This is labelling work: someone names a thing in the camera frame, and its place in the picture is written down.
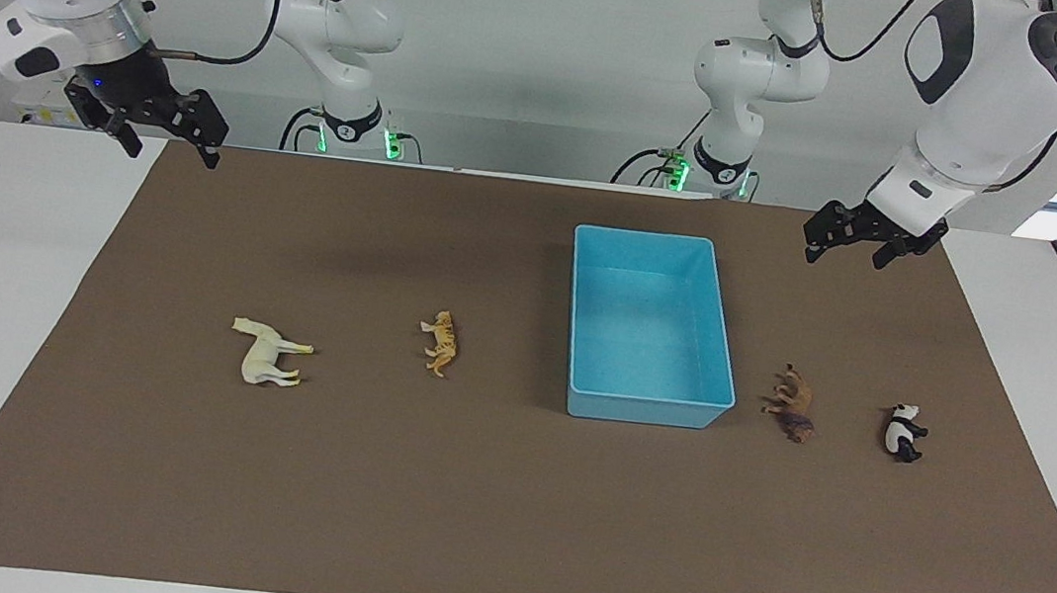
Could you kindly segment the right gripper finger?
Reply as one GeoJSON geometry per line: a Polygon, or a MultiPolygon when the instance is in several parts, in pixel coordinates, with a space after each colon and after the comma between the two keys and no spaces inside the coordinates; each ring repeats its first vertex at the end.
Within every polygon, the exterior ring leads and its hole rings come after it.
{"type": "Polygon", "coordinates": [[[229,126],[210,95],[204,90],[197,91],[191,141],[200,160],[208,170],[215,170],[220,165],[219,148],[229,132],[229,126]]]}
{"type": "Polygon", "coordinates": [[[137,157],[143,152],[144,143],[141,142],[136,130],[133,129],[130,121],[124,116],[112,115],[105,125],[105,132],[111,138],[118,142],[122,150],[129,157],[137,157]]]}

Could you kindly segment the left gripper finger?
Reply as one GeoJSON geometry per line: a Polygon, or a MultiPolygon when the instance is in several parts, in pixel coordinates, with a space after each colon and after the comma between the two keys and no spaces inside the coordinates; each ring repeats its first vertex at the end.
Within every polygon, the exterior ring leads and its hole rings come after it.
{"type": "Polygon", "coordinates": [[[830,201],[803,224],[805,238],[803,255],[806,264],[820,261],[826,252],[857,243],[860,237],[863,208],[846,207],[842,202],[830,201]]]}
{"type": "Polygon", "coordinates": [[[871,255],[871,263],[876,270],[885,270],[891,262],[895,262],[898,257],[907,255],[919,255],[917,246],[920,239],[894,237],[882,243],[878,251],[871,255]]]}

